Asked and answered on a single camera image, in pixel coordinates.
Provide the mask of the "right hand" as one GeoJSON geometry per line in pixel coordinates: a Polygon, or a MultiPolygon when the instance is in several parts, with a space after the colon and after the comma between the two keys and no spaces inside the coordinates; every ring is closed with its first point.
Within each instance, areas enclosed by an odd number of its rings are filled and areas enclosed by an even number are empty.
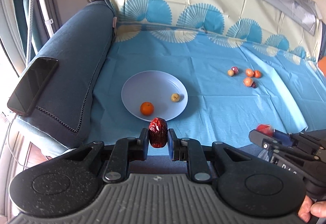
{"type": "Polygon", "coordinates": [[[298,212],[298,216],[305,223],[307,223],[312,216],[318,218],[326,217],[326,201],[314,202],[308,196],[305,196],[304,201],[298,212]]]}

